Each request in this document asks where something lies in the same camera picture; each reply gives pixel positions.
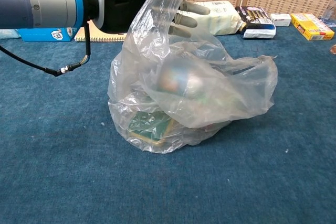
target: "blue carpet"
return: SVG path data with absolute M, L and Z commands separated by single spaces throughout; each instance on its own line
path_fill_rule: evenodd
M 107 105 L 121 43 L 55 78 L 0 54 L 0 223 L 336 223 L 336 56 L 293 27 L 219 39 L 233 58 L 277 55 L 275 105 L 197 146 L 142 152 Z M 1 45 L 59 68 L 78 42 Z

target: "plastic bag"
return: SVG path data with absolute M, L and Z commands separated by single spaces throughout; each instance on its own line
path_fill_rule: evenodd
M 0 39 L 17 39 L 20 38 L 17 30 L 14 29 L 0 29 Z
M 182 0 L 147 0 L 111 64 L 117 131 L 144 151 L 196 145 L 232 120 L 266 113 L 277 84 L 272 57 L 233 60 L 209 33 L 170 36 Z

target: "robotic arm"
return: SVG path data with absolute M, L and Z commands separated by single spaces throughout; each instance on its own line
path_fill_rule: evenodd
M 59 70 L 44 68 L 28 62 L 0 46 L 0 51 L 10 57 L 40 69 L 54 76 L 87 63 L 90 58 L 89 26 L 87 21 L 93 20 L 98 29 L 105 33 L 125 33 L 134 17 L 146 0 L 0 0 L 0 29 L 47 28 L 47 27 L 81 27 L 86 33 L 86 55 L 78 63 L 67 65 Z M 199 14 L 208 14 L 206 7 L 183 2 L 181 10 Z M 189 17 L 176 14 L 174 22 L 188 27 L 197 26 L 197 22 Z M 172 26 L 170 33 L 180 36 L 188 34 Z

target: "blue ring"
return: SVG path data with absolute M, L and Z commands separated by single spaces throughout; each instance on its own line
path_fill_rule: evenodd
M 84 19 L 84 4 L 83 0 L 76 0 L 76 23 L 74 27 L 78 28 L 83 25 L 83 19 Z

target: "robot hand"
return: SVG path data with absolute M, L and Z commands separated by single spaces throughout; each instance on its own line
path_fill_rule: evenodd
M 93 19 L 95 25 L 105 33 L 125 33 L 131 25 L 134 17 L 146 0 L 98 0 L 99 15 Z M 184 1 L 180 10 L 195 12 L 198 14 L 208 14 L 209 9 Z M 173 22 L 177 25 L 187 27 L 197 26 L 197 21 L 176 14 Z M 172 26 L 170 34 L 189 37 L 190 34 L 178 27 Z

